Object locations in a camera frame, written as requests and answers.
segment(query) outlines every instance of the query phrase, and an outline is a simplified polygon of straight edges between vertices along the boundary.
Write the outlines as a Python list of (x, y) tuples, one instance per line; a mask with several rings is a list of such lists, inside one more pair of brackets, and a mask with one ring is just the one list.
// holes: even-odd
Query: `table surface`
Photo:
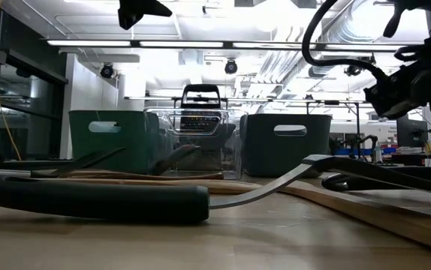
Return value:
[(279, 193), (213, 210), (197, 226), (111, 224), (0, 208), (0, 270), (409, 268), (431, 269), (431, 250)]

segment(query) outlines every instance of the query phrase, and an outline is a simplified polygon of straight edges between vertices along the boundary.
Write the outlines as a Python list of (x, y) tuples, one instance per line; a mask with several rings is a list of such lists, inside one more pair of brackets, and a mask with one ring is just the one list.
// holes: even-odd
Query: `dark gray storage bin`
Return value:
[(250, 115), (244, 170), (250, 176), (279, 177), (308, 155), (326, 155), (331, 120), (329, 115)]

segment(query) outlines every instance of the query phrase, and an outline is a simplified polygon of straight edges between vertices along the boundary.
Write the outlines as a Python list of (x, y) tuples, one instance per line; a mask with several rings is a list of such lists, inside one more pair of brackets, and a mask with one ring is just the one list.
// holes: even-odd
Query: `white ceiling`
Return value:
[[(101, 2), (110, 1), (115, 4), (101, 4)], [(372, 7), (374, 0), (367, 1), (368, 10), (360, 13), (359, 17), (362, 19), (355, 26), (364, 34), (381, 32), (386, 24), (383, 20), (390, 17), (391, 9), (375, 8)], [(4, 1), (2, 7), (44, 37), (52, 39), (274, 41), (278, 37), (282, 37), (282, 41), (285, 41), (287, 35), (284, 36), (282, 30), (289, 26), (293, 26), (293, 29), (305, 28), (315, 12), (313, 9), (298, 9), (290, 0), (266, 0), (256, 7), (245, 8), (234, 7), (234, 0), (164, 1), (164, 4), (173, 10), (176, 16), (170, 18), (145, 16), (135, 27), (125, 31), (118, 24), (116, 11), (119, 6), (117, 2), (117, 0), (10, 0)], [(334, 17), (349, 2), (349, 0), (340, 0), (329, 12), (327, 18)], [(207, 15), (204, 15), (202, 5), (219, 8), (208, 8)], [(387, 41), (377, 37), (376, 41)], [(404, 14), (399, 31), (390, 42), (421, 42), (426, 37), (427, 30), (423, 13), (412, 11)], [(258, 74), (270, 55), (267, 51), (198, 50), (202, 59), (206, 56), (236, 59), (239, 71), (235, 76), (225, 74), (224, 62), (211, 61), (208, 65), (207, 61), (199, 61), (199, 65), (196, 67), (181, 64), (181, 52), (180, 49), (86, 49), (85, 51), (86, 54), (97, 53), (99, 55), (138, 54), (140, 63), (122, 65), (125, 69), (124, 73), (143, 72), (147, 79), (147, 89), (154, 91), (181, 89), (185, 84), (190, 83), (194, 74), (201, 76), (204, 83), (237, 87), (234, 83), (239, 82), (240, 77), (245, 74)], [(286, 58), (281, 57), (279, 60), (282, 62)], [(394, 61), (390, 54), (378, 54), (376, 58), (378, 66), (386, 71), (394, 71), (401, 64)], [(321, 96), (321, 99), (346, 99), (351, 96), (355, 100), (360, 100), (363, 99), (361, 89), (372, 83), (369, 74), (363, 73), (360, 76), (347, 77), (341, 67), (334, 68), (330, 74), (326, 75), (328, 79), (307, 79), (307, 68), (302, 68), (303, 72), (292, 81), (285, 82), (287, 89), (282, 94), (304, 96), (309, 91), (308, 94)], [(260, 87), (255, 91), (257, 93), (271, 92), (275, 86), (261, 87), (263, 91), (259, 89)]]

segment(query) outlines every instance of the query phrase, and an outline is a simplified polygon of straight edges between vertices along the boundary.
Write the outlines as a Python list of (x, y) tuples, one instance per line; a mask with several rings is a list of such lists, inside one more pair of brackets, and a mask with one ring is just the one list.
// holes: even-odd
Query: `ceiling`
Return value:
[[(291, 41), (301, 42), (306, 25), (315, 9), (298, 8), (291, 0), (259, 1), (254, 7), (237, 7), (234, 0), (162, 1), (175, 15), (169, 18), (145, 16), (129, 31), (121, 29), (117, 19), (117, 0), (10, 0), (2, 7), (46, 38), (51, 39), (135, 39), (188, 41)], [(321, 29), (352, 1), (341, 0), (326, 15)], [(405, 12), (395, 37), (381, 37), (392, 15), (392, 7), (374, 6), (374, 0), (355, 0), (348, 12), (341, 13), (324, 33), (326, 42), (422, 42), (428, 36), (421, 10)], [(206, 5), (206, 14), (202, 6)], [(97, 68), (101, 55), (134, 55), (139, 62), (119, 64), (122, 73), (140, 72), (146, 77), (149, 92), (170, 94), (188, 83), (201, 81), (227, 86), (227, 95), (241, 98), (301, 98), (311, 94), (321, 99), (362, 100), (361, 89), (373, 83), (369, 73), (344, 75), (344, 68), (328, 69), (320, 76), (311, 74), (310, 66), (298, 52), (217, 49), (85, 49), (75, 50), (81, 61), (90, 60)], [(337, 57), (356, 57), (349, 52)], [(227, 59), (236, 59), (238, 72), (227, 75)], [(391, 54), (375, 54), (377, 65), (387, 72), (402, 63)]]

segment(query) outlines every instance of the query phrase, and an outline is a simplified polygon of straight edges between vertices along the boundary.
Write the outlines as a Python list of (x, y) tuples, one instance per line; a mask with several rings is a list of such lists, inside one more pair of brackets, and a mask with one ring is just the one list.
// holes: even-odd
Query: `ductwork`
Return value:
[[(354, 32), (354, 17), (357, 12), (364, 12), (367, 10), (368, 6), (371, 5), (374, 0), (353, 0), (351, 1), (347, 8), (344, 9), (341, 14), (335, 19), (334, 23), (330, 28), (326, 31), (323, 30), (322, 35), (317, 39), (317, 42), (326, 42), (326, 43), (360, 43), (360, 42), (372, 42), (381, 35), (378, 32), (374, 31), (371, 34), (362, 34)], [(317, 59), (330, 59), (334, 58), (334, 56), (324, 56), (321, 52), (311, 52), (312, 56)], [(301, 55), (298, 55), (297, 63), (293, 66), (292, 71), (289, 74), (286, 74), (282, 80), (282, 84), (285, 85), (285, 89), (289, 85), (289, 83), (295, 79), (297, 75), (300, 74), (302, 70), (305, 70), (307, 67), (307, 62), (303, 59)], [(333, 67), (311, 67), (309, 75), (313, 75), (311, 77), (322, 77), (325, 76)]]

